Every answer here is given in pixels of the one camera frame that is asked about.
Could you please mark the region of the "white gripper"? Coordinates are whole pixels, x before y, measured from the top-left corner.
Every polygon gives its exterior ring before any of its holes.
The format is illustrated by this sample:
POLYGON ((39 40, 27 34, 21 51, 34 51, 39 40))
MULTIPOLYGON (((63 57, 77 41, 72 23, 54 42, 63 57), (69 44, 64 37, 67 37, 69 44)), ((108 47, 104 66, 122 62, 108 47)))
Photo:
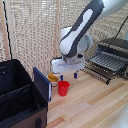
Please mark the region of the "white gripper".
MULTIPOLYGON (((85 67, 85 59, 83 54, 77 54, 72 58, 57 57, 51 60, 52 71, 61 73, 65 71, 80 70, 85 67)), ((74 73, 74 78, 77 79, 78 71, 74 73)), ((60 75, 60 81, 63 81, 63 75, 60 75)))

